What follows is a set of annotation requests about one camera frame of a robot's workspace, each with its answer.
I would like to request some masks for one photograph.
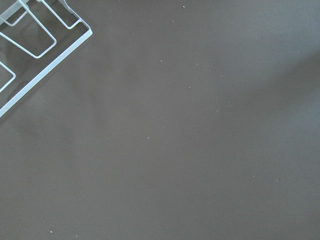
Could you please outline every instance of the white metal frame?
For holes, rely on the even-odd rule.
[[[16,41],[5,35],[0,31],[0,36],[8,40],[10,43],[14,44],[16,47],[24,51],[26,54],[29,54],[31,57],[35,59],[42,58],[47,52],[49,52],[52,48],[55,47],[57,44],[56,38],[48,31],[48,29],[41,23],[41,21],[32,13],[29,9],[27,3],[30,0],[16,0],[16,2],[9,7],[4,13],[0,15],[0,25],[7,24],[10,27],[14,27],[19,21],[21,21],[25,15],[29,14],[36,23],[46,32],[46,34],[52,39],[52,44],[44,50],[41,54],[35,55],[22,45],[18,44]],[[57,20],[63,24],[63,26],[71,30],[77,24],[82,23],[85,27],[87,27],[87,31],[78,38],[73,44],[71,44],[66,50],[64,50],[56,59],[54,59],[47,67],[45,67],[35,78],[33,78],[26,86],[24,86],[15,96],[13,96],[1,109],[0,109],[0,118],[14,105],[21,99],[30,89],[32,89],[41,79],[43,79],[52,69],[54,69],[60,62],[62,62],[70,53],[72,53],[77,47],[79,47],[85,40],[87,40],[92,34],[92,30],[90,26],[78,15],[76,14],[66,3],[66,0],[58,0],[64,7],[67,9],[71,14],[73,14],[77,21],[72,25],[67,25],[65,21],[46,3],[45,0],[37,0],[43,5],[57,18]],[[15,14],[21,8],[24,9],[24,13],[14,22],[8,22],[8,19]],[[0,61],[0,65],[5,68],[10,74],[12,74],[12,78],[2,87],[0,88],[0,93],[16,78],[15,73],[10,70],[6,65],[4,65]]]

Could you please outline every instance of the white wire rack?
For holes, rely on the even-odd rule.
[[[35,16],[35,14],[30,10],[27,3],[30,0],[15,0],[14,4],[12,4],[7,10],[5,10],[0,15],[0,26],[2,24],[6,24],[10,27],[14,27],[17,25],[26,15],[30,15],[34,21],[44,30],[44,32],[49,36],[52,40],[52,44],[45,49],[40,54],[32,53],[31,50],[28,50],[7,34],[0,31],[0,36],[15,45],[21,51],[25,52],[26,54],[30,55],[34,59],[41,59],[44,55],[46,55],[51,49],[53,49],[57,45],[57,39],[54,35],[45,27],[45,25]],[[76,14],[66,3],[66,0],[58,0],[60,4],[72,15],[76,17],[76,21],[68,25],[59,14],[53,10],[53,8],[46,2],[46,0],[37,0],[37,2],[42,3],[52,14],[53,16],[67,29],[71,30],[76,25],[82,23],[86,28],[87,31],[79,37],[76,41],[74,41],[69,47],[67,47],[58,57],[52,60],[40,73],[38,73],[31,81],[28,82],[18,93],[16,93],[11,99],[5,103],[2,108],[0,109],[0,118],[14,105],[19,101],[30,89],[32,89],[41,79],[43,79],[52,69],[54,69],[61,61],[63,61],[70,53],[72,53],[77,47],[79,47],[85,40],[87,40],[92,34],[92,30],[89,25],[78,15]],[[11,18],[15,13],[20,10],[23,10],[23,13],[18,17],[15,22],[10,23],[9,18]],[[0,61],[0,65],[7,70],[11,75],[12,78],[7,81],[2,87],[0,86],[0,94],[4,91],[16,78],[16,74],[13,70],[9,69],[5,64]]]

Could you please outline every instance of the brown surface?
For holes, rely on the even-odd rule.
[[[68,2],[94,35],[0,120],[0,239],[319,239],[319,1]]]

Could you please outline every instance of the gray floor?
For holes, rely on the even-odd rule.
[[[68,3],[94,35],[0,120],[0,239],[320,238],[319,1]]]

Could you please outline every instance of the white metal object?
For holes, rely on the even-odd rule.
[[[10,27],[14,27],[18,22],[20,22],[25,15],[29,14],[35,22],[46,32],[46,34],[52,39],[52,44],[44,50],[42,53],[35,55],[31,51],[27,50],[25,47],[14,41],[12,38],[7,36],[6,34],[0,31],[0,36],[8,40],[10,43],[18,47],[20,50],[30,55],[35,59],[42,58],[46,53],[48,53],[51,49],[53,49],[57,45],[57,39],[53,36],[53,34],[44,26],[44,24],[34,15],[34,13],[30,10],[27,3],[30,0],[15,0],[15,3],[9,7],[4,13],[0,15],[0,26],[2,24],[7,24]],[[47,4],[46,0],[37,0],[42,3],[54,16],[55,18],[68,30],[73,29],[76,25],[82,23],[87,31],[79,37],[74,43],[72,43],[69,47],[67,47],[58,57],[56,57],[52,62],[50,62],[40,73],[38,73],[31,81],[28,82],[17,94],[15,94],[1,109],[0,109],[0,118],[21,99],[30,89],[32,89],[41,79],[43,79],[52,69],[54,69],[60,62],[62,62],[70,53],[72,53],[77,47],[79,47],[85,40],[87,40],[92,34],[92,30],[90,26],[78,15],[76,14],[66,3],[66,0],[58,0],[64,8],[74,15],[77,20],[72,25],[67,25],[66,22]],[[21,8],[24,9],[23,14],[13,23],[8,22],[8,19],[12,17],[17,11]],[[12,74],[12,78],[6,82],[4,86],[0,86],[0,94],[1,92],[7,88],[10,83],[16,78],[16,74],[10,70],[6,65],[4,65],[0,61],[0,65],[6,69],[10,74]]]

